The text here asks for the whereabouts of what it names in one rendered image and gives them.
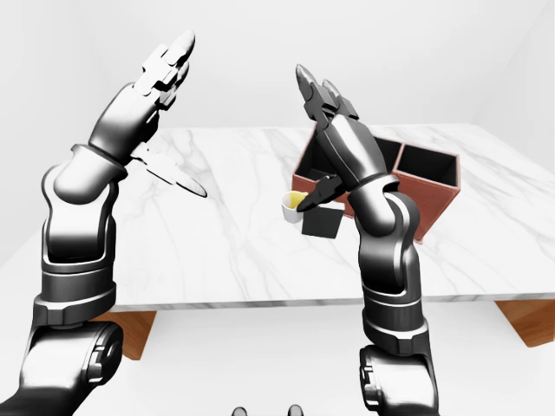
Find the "silver robot right hand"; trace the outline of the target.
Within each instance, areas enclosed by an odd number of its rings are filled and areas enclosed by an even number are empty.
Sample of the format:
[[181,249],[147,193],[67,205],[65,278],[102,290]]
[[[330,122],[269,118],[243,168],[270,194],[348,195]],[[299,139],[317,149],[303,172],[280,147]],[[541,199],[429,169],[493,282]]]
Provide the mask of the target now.
[[336,172],[334,179],[321,180],[297,209],[311,210],[347,192],[355,214],[377,214],[388,203],[381,191],[369,185],[386,176],[387,168],[374,136],[330,81],[319,83],[301,64],[296,66],[296,78],[304,109],[316,122],[317,143]]

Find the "silver robot left hand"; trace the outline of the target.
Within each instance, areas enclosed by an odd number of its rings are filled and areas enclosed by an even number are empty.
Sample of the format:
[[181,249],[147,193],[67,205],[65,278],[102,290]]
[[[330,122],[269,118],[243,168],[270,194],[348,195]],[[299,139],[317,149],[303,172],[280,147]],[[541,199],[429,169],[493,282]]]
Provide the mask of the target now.
[[188,30],[170,45],[161,44],[142,64],[142,74],[108,104],[88,143],[122,165],[140,161],[152,175],[205,198],[205,188],[169,156],[153,152],[147,142],[158,130],[160,112],[174,104],[186,79],[195,34]]

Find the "black book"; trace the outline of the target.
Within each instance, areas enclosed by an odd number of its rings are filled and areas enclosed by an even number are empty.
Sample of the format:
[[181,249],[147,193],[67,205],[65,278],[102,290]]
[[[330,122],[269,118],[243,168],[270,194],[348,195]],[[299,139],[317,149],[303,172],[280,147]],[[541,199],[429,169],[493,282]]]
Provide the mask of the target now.
[[332,201],[304,212],[302,233],[335,239],[343,218],[344,203]]

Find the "red-brown desk caddy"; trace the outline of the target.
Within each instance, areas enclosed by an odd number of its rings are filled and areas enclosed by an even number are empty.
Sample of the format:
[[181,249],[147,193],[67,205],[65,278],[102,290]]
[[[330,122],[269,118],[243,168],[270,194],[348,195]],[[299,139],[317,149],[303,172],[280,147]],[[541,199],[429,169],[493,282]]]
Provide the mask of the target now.
[[[375,136],[388,172],[399,181],[399,191],[417,204],[421,219],[415,241],[425,234],[460,192],[460,156],[454,153],[411,145],[398,139]],[[316,182],[336,173],[312,132],[295,171],[291,187],[294,191],[311,192]]]

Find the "white mug with yellow inside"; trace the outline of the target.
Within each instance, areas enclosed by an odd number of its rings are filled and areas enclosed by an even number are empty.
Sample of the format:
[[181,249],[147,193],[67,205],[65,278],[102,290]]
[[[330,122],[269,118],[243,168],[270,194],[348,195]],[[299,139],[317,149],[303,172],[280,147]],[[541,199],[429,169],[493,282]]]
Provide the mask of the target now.
[[288,191],[281,199],[281,207],[284,219],[291,223],[297,224],[301,222],[304,218],[304,214],[297,210],[297,207],[304,201],[308,196],[308,192],[300,191]]

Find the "wooden table leg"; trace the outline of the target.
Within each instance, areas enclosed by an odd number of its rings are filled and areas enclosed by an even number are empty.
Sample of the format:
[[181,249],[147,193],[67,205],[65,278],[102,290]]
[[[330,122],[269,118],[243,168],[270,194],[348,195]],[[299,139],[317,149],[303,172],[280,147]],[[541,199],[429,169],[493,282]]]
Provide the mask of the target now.
[[147,344],[156,311],[106,312],[92,322],[115,322],[124,334],[122,352],[130,360],[138,361]]
[[495,303],[527,347],[534,348],[555,340],[555,300]]

